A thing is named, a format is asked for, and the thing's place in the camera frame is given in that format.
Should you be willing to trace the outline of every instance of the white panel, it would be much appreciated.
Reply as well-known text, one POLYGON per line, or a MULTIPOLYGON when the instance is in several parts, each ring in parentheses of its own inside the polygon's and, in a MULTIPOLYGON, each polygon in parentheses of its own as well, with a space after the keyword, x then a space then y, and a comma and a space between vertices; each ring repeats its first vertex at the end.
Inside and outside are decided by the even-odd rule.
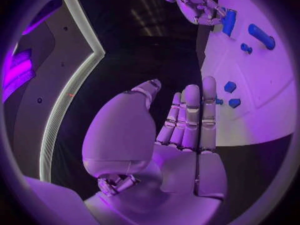
POLYGON ((215 26, 209 34, 202 76, 214 76, 218 98, 217 146, 242 146, 272 141, 295 129, 296 89, 291 61, 276 30, 250 0, 218 0, 226 8, 237 11, 236 23, 229 38, 215 26), (276 46, 268 50, 251 36, 248 26, 255 24, 274 37, 276 46), (246 43, 252 54, 241 50, 246 43), (233 93, 224 91, 228 82, 237 85, 233 93), (241 105, 229 107, 230 99, 241 105))

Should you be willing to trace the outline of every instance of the blue object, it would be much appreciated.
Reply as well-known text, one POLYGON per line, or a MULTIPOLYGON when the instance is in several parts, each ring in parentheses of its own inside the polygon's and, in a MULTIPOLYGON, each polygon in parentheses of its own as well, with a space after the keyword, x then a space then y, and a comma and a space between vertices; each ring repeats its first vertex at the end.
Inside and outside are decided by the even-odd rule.
POLYGON ((235 109, 236 107, 241 105, 241 99, 239 99, 239 98, 230 99, 229 102, 228 102, 228 105, 230 107, 232 107, 233 109, 235 109))
POLYGON ((228 93, 232 93, 237 88, 237 85, 233 81, 229 81, 224 86, 224 90, 228 93))
POLYGON ((216 98, 216 99, 215 99, 215 104, 223 105, 223 99, 218 99, 218 98, 216 98))
POLYGON ((242 49, 245 52, 248 52, 248 54, 252 53, 252 47, 249 47, 246 43, 242 43, 240 45, 240 49, 242 49))
POLYGON ((275 48, 275 40, 273 37, 267 35, 263 30, 261 30, 258 26, 255 24, 250 24, 248 27, 248 32, 261 41, 267 49, 273 50, 275 48))
POLYGON ((222 19, 223 30, 222 32, 227 34, 229 37, 234 29, 236 23, 237 12, 231 9, 228 9, 226 16, 222 19))

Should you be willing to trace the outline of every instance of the robotic hand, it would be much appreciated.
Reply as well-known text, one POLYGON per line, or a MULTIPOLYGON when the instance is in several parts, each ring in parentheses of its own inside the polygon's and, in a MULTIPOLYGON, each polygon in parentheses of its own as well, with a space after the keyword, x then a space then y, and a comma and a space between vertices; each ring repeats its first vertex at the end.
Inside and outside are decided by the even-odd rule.
POLYGON ((128 201, 134 195, 127 191, 134 192, 134 185, 141 182, 136 186, 138 191, 145 185, 143 179, 155 177, 154 183, 153 179, 146 181, 157 187, 149 197, 152 200, 156 194, 161 197, 162 192, 224 199, 226 172, 219 155, 213 152, 216 81, 209 76, 202 83, 201 126, 202 96, 197 85, 188 85, 174 95, 156 139, 155 123, 148 110, 161 89, 159 80, 120 93, 100 109, 86 133, 82 158, 85 169, 98 179, 102 194, 119 194, 128 201))
POLYGON ((213 0, 167 0, 177 2, 181 12, 193 24, 213 26, 222 23, 226 11, 213 0))

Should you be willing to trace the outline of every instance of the light strip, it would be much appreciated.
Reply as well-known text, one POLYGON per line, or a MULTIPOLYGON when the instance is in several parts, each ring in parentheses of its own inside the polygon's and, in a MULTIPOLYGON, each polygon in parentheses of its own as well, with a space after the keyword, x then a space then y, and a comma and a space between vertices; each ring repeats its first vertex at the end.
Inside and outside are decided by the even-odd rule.
POLYGON ((93 53, 80 65, 67 82, 48 118, 39 157, 39 178, 45 182, 51 182, 51 163, 55 141, 66 111, 83 82, 105 55, 105 51, 85 16, 79 1, 64 0, 64 2, 93 53))

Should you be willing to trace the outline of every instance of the humanoid robot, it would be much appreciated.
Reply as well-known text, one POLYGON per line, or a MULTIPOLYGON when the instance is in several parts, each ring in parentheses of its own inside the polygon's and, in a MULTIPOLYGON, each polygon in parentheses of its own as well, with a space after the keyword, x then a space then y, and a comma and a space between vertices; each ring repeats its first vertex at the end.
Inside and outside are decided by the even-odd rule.
MULTIPOLYGON (((215 25, 225 15, 212 0, 167 1, 177 1, 195 24, 215 25), (213 9, 220 18, 212 17, 213 9)), ((191 218, 189 224, 206 224, 226 197, 225 168, 214 152, 215 79, 203 79, 203 93, 194 84, 175 93, 156 137, 149 108, 161 87, 153 79, 118 94, 86 133, 83 165, 100 192, 85 204, 100 222, 185 224, 191 218)))

